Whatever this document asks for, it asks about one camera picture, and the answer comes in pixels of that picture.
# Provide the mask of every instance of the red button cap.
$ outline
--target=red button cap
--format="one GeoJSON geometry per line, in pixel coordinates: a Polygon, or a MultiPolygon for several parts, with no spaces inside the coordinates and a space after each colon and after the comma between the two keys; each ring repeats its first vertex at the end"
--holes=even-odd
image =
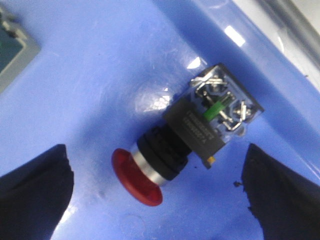
{"type": "Polygon", "coordinates": [[[158,206],[163,197],[160,187],[140,170],[130,152],[118,148],[112,154],[115,174],[126,190],[148,206],[158,206]]]}

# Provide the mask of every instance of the green contact element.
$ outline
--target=green contact element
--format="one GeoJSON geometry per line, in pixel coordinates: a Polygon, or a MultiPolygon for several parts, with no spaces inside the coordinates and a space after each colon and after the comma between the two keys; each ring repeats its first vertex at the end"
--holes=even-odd
{"type": "Polygon", "coordinates": [[[221,101],[217,101],[214,105],[212,105],[210,108],[208,108],[204,112],[203,116],[208,122],[210,122],[210,121],[212,121],[212,119],[214,119],[216,116],[218,116],[220,111],[222,111],[225,108],[226,108],[226,106],[223,105],[221,101]]]}

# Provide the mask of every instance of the blue panel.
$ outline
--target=blue panel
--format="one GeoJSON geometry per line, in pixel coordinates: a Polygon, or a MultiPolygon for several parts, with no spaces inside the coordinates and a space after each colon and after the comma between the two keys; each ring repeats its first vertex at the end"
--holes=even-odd
{"type": "Polygon", "coordinates": [[[75,188],[53,240],[262,240],[247,196],[233,185],[249,142],[320,184],[320,95],[231,1],[4,4],[41,52],[0,95],[0,175],[67,145],[75,188]],[[219,62],[265,112],[217,153],[212,169],[191,155],[162,188],[163,204],[142,205],[114,175],[113,150],[129,149],[189,79],[219,62]]]}

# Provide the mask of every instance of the blue plastic surface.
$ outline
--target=blue plastic surface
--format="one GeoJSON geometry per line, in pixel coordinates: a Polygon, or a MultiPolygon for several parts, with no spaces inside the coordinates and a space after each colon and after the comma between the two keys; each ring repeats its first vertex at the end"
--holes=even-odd
{"type": "Polygon", "coordinates": [[[53,240],[262,240],[246,194],[233,185],[249,142],[320,184],[320,94],[233,2],[3,3],[41,51],[0,95],[0,175],[67,145],[75,188],[53,240]],[[232,40],[228,26],[245,42],[232,40]],[[163,204],[142,205],[113,173],[113,150],[130,149],[169,99],[219,62],[265,112],[210,170],[192,154],[162,188],[163,204]]]}

